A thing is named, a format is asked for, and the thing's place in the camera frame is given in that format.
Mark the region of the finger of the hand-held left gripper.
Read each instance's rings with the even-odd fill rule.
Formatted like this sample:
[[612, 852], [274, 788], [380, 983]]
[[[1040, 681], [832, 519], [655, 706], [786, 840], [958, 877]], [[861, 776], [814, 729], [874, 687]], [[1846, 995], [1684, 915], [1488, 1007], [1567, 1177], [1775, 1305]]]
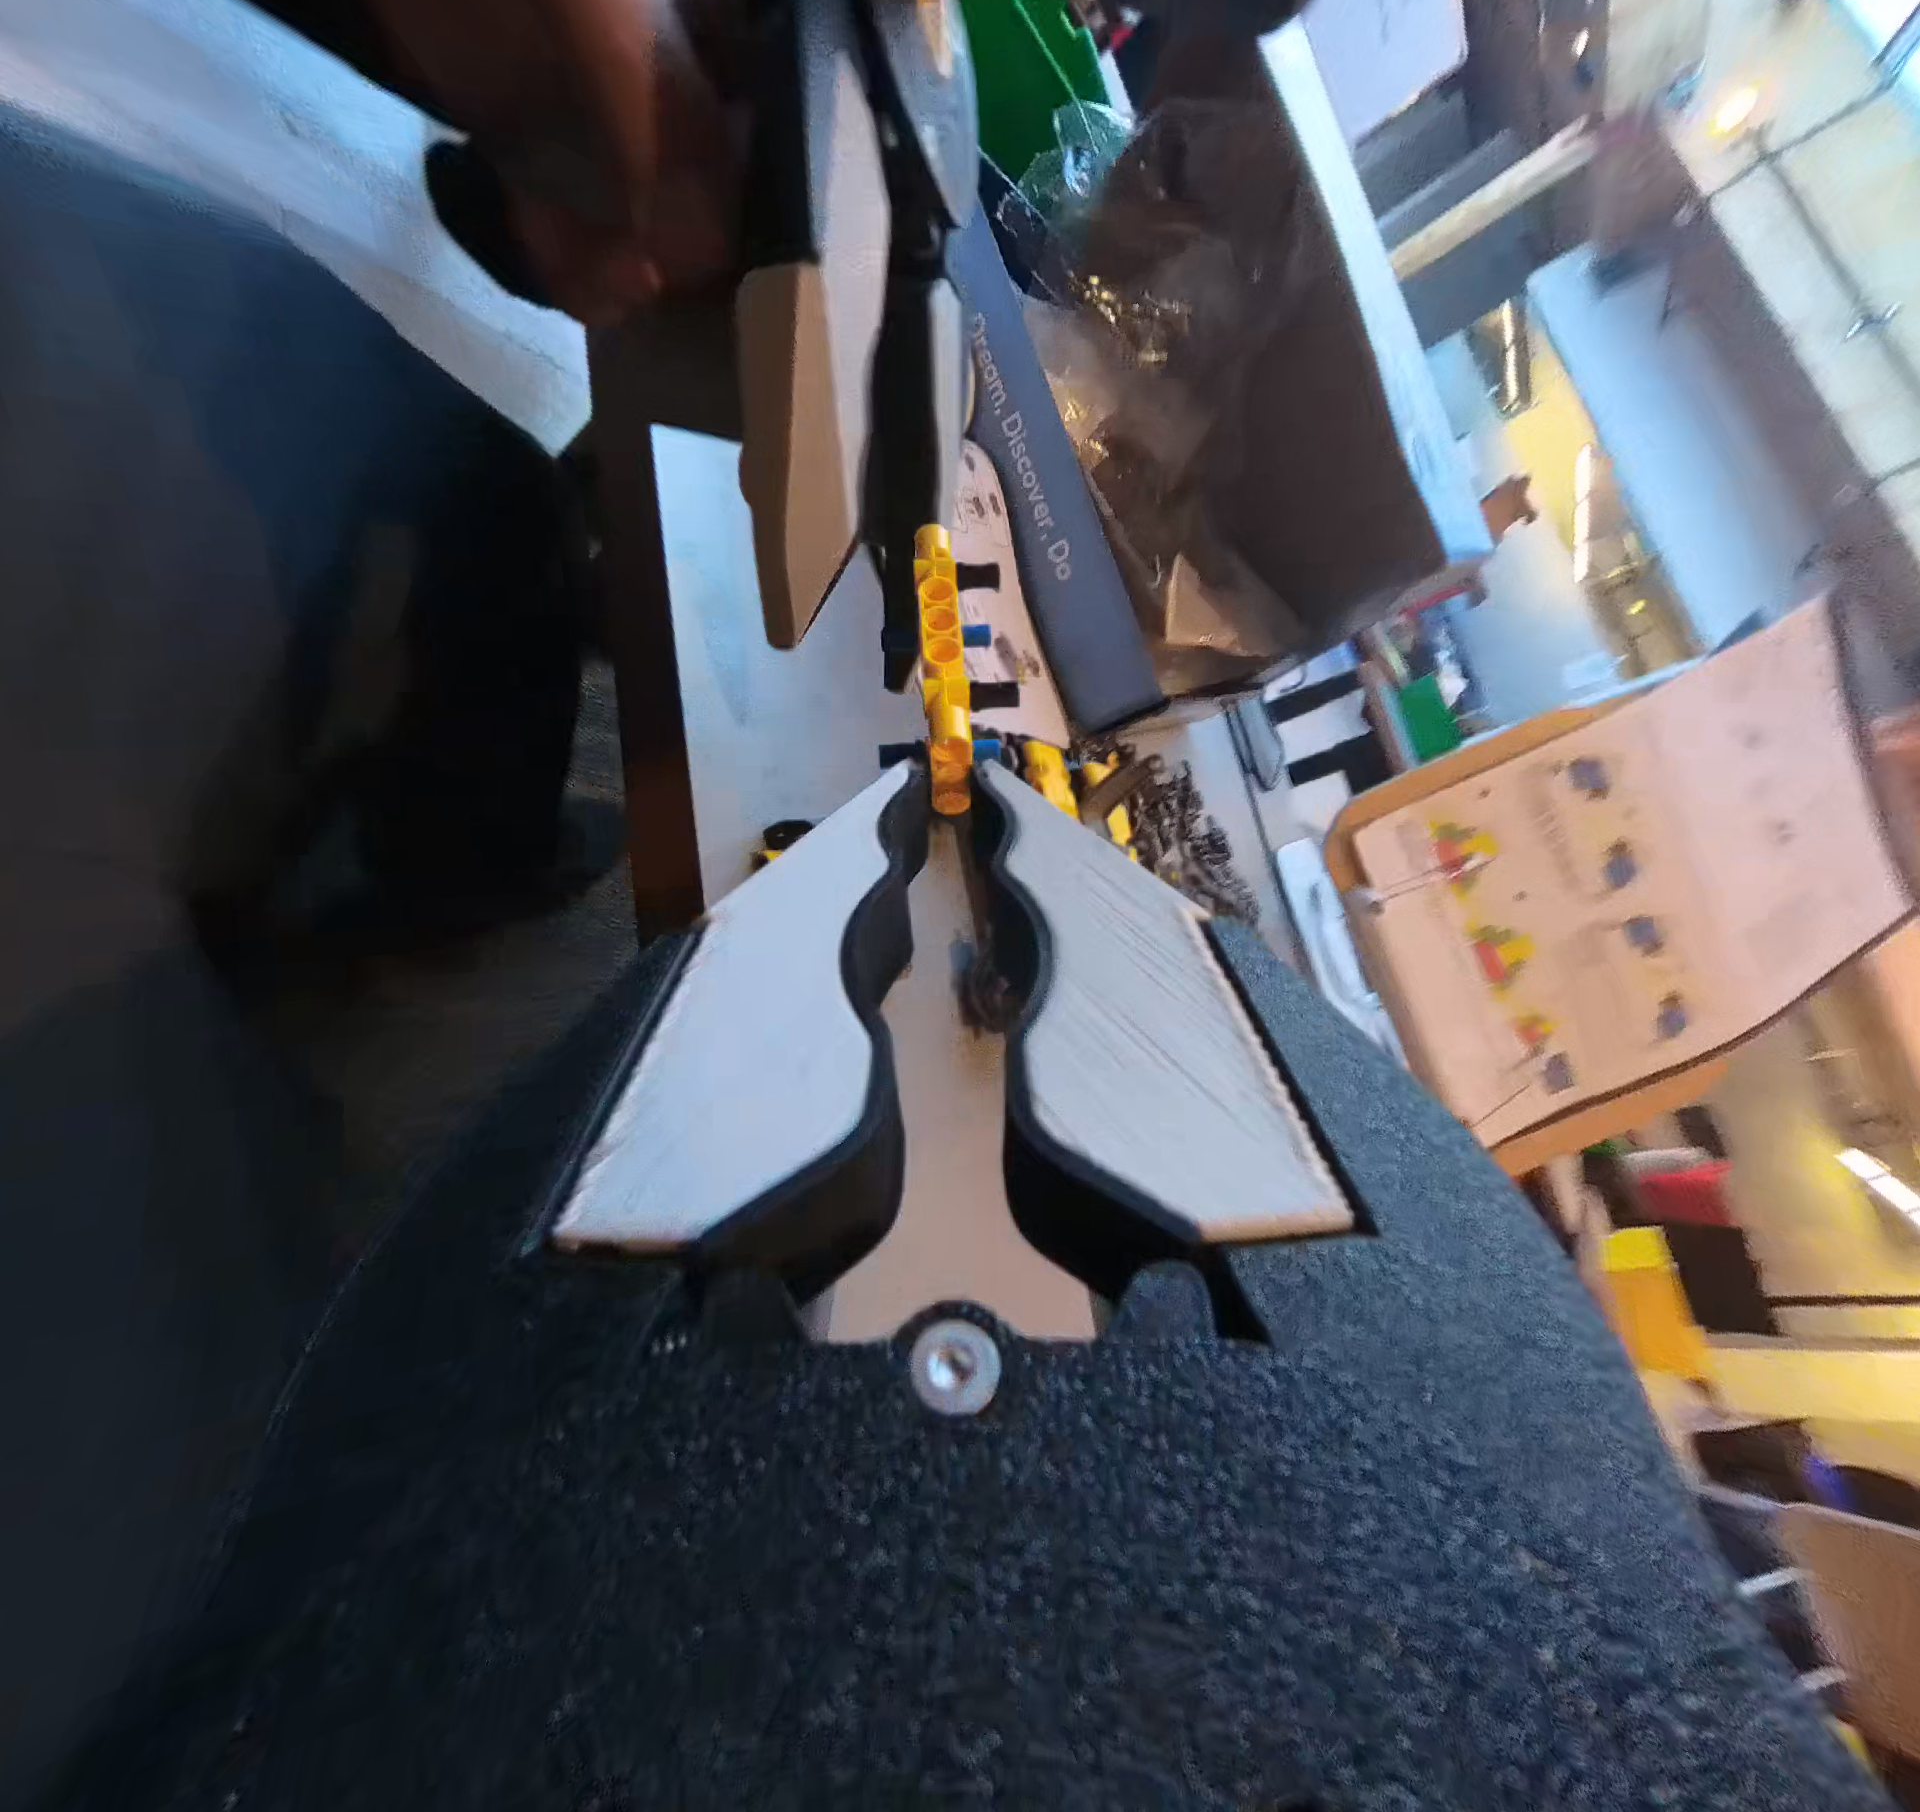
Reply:
[[857, 540], [886, 255], [771, 263], [734, 294], [740, 494], [765, 642], [798, 648]]
[[962, 304], [944, 277], [890, 277], [874, 358], [874, 559], [880, 681], [904, 691], [919, 655], [916, 540], [951, 515], [967, 422]]

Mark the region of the white building instruction booklet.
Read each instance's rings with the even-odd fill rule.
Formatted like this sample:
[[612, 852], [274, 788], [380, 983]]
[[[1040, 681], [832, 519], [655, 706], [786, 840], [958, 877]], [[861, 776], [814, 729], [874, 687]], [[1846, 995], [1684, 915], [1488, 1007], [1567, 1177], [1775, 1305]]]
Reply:
[[946, 529], [955, 564], [963, 661], [977, 683], [1050, 689], [1044, 650], [1029, 615], [1013, 544], [1013, 522], [990, 457], [962, 441], [954, 522]]

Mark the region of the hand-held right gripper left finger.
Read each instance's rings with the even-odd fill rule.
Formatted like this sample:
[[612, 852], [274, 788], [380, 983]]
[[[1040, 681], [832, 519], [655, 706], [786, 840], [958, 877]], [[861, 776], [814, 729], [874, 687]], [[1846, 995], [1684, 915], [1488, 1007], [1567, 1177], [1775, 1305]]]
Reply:
[[714, 906], [551, 1214], [574, 1254], [866, 1257], [904, 1190], [882, 1007], [913, 960], [928, 779], [902, 763]]

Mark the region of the green plastic object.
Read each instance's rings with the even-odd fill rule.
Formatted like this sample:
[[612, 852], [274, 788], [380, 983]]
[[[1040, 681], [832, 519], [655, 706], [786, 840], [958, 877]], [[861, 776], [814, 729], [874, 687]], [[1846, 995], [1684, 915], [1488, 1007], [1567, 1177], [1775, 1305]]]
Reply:
[[960, 0], [975, 77], [977, 135], [997, 171], [1018, 179], [1054, 147], [1055, 113], [1107, 107], [1093, 34], [1068, 0]]

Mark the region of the yellow brick panel with pins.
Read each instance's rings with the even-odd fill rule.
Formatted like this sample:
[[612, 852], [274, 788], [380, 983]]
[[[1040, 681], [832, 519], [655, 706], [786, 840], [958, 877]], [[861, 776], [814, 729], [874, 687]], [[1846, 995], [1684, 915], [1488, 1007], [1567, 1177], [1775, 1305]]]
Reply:
[[916, 529], [910, 543], [889, 544], [880, 564], [882, 668], [889, 683], [898, 681], [919, 698], [931, 805], [944, 819], [972, 811], [975, 703], [987, 709], [1008, 701], [987, 698], [967, 667], [975, 651], [992, 650], [996, 629], [967, 619], [963, 594], [990, 590], [997, 583], [996, 566], [955, 559], [951, 535], [937, 522]]

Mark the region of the white rounded plastic object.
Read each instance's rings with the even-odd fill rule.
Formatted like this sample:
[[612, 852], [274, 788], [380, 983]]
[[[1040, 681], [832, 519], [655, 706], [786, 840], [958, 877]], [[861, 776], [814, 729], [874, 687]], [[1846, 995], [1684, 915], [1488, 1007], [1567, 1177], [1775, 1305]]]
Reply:
[[1311, 982], [1356, 1032], [1404, 1065], [1398, 1033], [1362, 971], [1319, 843], [1311, 838], [1288, 840], [1275, 852], [1275, 869]]

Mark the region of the person's left hand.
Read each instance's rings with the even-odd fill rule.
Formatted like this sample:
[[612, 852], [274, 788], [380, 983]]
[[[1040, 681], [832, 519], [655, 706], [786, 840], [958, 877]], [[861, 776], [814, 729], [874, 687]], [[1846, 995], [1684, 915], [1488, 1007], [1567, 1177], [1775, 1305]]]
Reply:
[[685, 0], [361, 0], [497, 170], [533, 291], [588, 328], [730, 271], [734, 121]]

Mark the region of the clear plastic parts bag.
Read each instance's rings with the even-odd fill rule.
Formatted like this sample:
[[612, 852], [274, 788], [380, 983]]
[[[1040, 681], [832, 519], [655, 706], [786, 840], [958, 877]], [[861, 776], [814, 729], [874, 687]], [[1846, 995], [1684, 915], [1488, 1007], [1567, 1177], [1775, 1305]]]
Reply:
[[1185, 480], [1213, 433], [1203, 359], [1234, 270], [1180, 131], [1075, 98], [1018, 175], [982, 168], [981, 194], [1082, 463]]

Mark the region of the yellow black brick vehicle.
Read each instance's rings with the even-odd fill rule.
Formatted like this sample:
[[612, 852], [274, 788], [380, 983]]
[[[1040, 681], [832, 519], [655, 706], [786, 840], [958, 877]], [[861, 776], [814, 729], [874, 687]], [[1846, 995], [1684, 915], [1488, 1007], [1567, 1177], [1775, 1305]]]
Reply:
[[[1117, 846], [1133, 865], [1128, 797], [1106, 812], [1087, 812], [1093, 790], [1121, 771], [1117, 761], [1082, 765], [1065, 749], [1024, 735], [979, 735], [975, 771], [997, 765], [1037, 792], [1068, 820], [1084, 825], [1098, 840]], [[963, 1026], [982, 1036], [1018, 1029], [1029, 999], [1040, 980], [1044, 935], [1008, 888], [999, 886], [992, 858], [1006, 847], [997, 840], [997, 814], [984, 805], [955, 823], [955, 847], [967, 906], [969, 933], [954, 945], [955, 999]]]

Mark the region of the blue cardboard box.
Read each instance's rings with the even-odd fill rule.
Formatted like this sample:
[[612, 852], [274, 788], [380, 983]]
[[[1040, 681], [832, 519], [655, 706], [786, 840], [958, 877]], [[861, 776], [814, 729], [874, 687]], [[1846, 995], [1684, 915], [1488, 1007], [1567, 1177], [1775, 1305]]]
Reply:
[[1152, 117], [1185, 137], [1188, 189], [1234, 270], [1185, 480], [1156, 488], [1075, 451], [988, 233], [990, 161], [951, 252], [965, 439], [996, 466], [1076, 738], [1258, 691], [1468, 587], [1494, 552], [1306, 27], [1175, 49]]

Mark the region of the pile of loose brick pieces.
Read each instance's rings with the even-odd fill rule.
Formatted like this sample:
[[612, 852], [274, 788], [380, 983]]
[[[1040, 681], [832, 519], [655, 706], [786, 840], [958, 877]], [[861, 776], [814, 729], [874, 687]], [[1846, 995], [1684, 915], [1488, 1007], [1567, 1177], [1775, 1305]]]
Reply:
[[1242, 878], [1231, 840], [1203, 805], [1191, 768], [1159, 755], [1136, 768], [1142, 782], [1126, 801], [1126, 816], [1140, 865], [1199, 913], [1256, 930], [1256, 894]]

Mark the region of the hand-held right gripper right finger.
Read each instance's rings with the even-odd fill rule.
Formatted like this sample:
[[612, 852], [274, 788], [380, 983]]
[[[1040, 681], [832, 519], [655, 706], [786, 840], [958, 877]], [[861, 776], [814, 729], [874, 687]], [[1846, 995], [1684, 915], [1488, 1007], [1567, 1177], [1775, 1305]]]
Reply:
[[1010, 1116], [1046, 1167], [1185, 1244], [1350, 1234], [1208, 915], [1010, 768], [975, 776], [996, 900], [1024, 938]]

